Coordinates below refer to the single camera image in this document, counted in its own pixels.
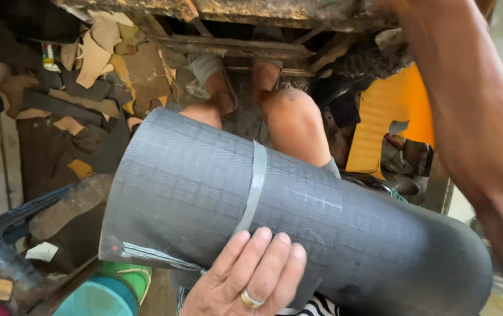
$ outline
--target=gray rubber cylinder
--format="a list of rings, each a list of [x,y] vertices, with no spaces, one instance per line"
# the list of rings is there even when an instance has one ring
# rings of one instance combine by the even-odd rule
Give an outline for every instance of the gray rubber cylinder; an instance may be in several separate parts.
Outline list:
[[[469,227],[275,150],[267,155],[250,230],[268,226],[300,242],[319,293],[362,314],[480,312],[492,266]],[[244,212],[252,157],[251,141],[154,110],[115,176],[100,258],[163,265],[158,250],[209,268]]]

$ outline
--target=leg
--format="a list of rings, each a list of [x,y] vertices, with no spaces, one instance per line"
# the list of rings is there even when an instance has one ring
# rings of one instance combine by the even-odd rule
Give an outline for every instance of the leg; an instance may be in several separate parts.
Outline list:
[[[232,109],[232,97],[221,72],[217,72],[207,79],[205,89],[211,96],[205,103],[193,104],[181,115],[216,128],[222,128],[220,119]]]
[[[296,89],[274,90],[280,69],[256,62],[253,99],[267,122],[274,149],[322,167],[331,160],[322,115],[314,100]]]

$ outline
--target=blue bucket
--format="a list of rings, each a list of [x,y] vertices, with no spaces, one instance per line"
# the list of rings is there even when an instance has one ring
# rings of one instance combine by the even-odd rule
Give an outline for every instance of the blue bucket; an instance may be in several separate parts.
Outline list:
[[[137,316],[136,296],[121,281],[96,276],[84,282],[53,316]]]

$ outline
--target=green bucket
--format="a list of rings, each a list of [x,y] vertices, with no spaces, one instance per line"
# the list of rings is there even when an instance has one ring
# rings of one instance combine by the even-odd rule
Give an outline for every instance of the green bucket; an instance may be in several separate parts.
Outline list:
[[[152,280],[152,268],[130,263],[105,262],[98,273],[127,284],[135,293],[139,304],[143,303]]]

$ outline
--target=forearm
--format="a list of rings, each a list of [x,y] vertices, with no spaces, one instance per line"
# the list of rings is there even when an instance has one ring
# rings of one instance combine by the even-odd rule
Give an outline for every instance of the forearm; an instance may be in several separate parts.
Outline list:
[[[472,1],[396,4],[429,94],[443,166],[503,266],[503,64]]]

